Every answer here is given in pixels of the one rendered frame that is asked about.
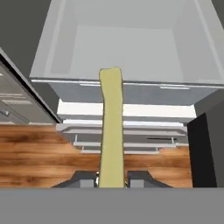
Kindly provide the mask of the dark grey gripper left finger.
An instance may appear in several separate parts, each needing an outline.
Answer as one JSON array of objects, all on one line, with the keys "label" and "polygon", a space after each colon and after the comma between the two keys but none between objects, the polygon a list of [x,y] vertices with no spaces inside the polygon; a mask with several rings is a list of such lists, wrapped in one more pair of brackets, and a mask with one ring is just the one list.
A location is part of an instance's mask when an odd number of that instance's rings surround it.
[{"label": "dark grey gripper left finger", "polygon": [[76,171],[69,180],[54,185],[53,188],[96,188],[96,178],[94,171]]}]

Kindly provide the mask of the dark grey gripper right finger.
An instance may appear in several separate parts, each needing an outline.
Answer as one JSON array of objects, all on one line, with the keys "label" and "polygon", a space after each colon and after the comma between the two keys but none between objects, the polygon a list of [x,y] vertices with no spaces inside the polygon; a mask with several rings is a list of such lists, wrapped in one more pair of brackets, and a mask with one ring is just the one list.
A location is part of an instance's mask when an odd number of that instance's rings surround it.
[{"label": "dark grey gripper right finger", "polygon": [[128,188],[171,188],[154,179],[148,171],[128,171]]}]

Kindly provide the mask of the yellow butter stick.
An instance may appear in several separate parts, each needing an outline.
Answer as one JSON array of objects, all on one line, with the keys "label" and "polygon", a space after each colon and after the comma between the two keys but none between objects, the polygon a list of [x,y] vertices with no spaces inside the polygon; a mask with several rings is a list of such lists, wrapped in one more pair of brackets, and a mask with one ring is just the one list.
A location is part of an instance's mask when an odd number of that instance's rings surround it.
[{"label": "yellow butter stick", "polygon": [[124,188],[123,79],[119,67],[100,71],[103,96],[100,188]]}]

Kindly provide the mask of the grey fridge drawer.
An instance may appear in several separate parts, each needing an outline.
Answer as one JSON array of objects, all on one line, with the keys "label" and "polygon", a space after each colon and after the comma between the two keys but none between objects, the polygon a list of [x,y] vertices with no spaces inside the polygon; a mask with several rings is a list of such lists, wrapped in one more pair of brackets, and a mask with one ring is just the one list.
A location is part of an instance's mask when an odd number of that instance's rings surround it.
[{"label": "grey fridge drawer", "polygon": [[[63,102],[102,103],[99,83],[51,82],[51,88]],[[147,83],[123,83],[124,104],[189,106],[217,91],[216,86],[168,86]]]}]

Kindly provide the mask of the grey fridge door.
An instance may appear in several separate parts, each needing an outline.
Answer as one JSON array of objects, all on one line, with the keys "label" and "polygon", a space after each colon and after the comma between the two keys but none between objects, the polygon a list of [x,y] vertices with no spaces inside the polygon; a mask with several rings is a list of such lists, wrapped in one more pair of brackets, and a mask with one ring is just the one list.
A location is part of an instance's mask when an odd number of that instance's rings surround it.
[{"label": "grey fridge door", "polygon": [[61,119],[0,47],[0,124],[56,123]]}]

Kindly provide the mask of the black cabinet side panel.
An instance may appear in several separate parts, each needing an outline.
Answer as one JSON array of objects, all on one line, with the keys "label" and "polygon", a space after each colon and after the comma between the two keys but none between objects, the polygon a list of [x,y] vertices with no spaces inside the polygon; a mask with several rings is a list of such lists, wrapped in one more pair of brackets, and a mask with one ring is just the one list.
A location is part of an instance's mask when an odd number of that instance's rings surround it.
[{"label": "black cabinet side panel", "polygon": [[224,102],[187,124],[192,185],[224,188]]}]

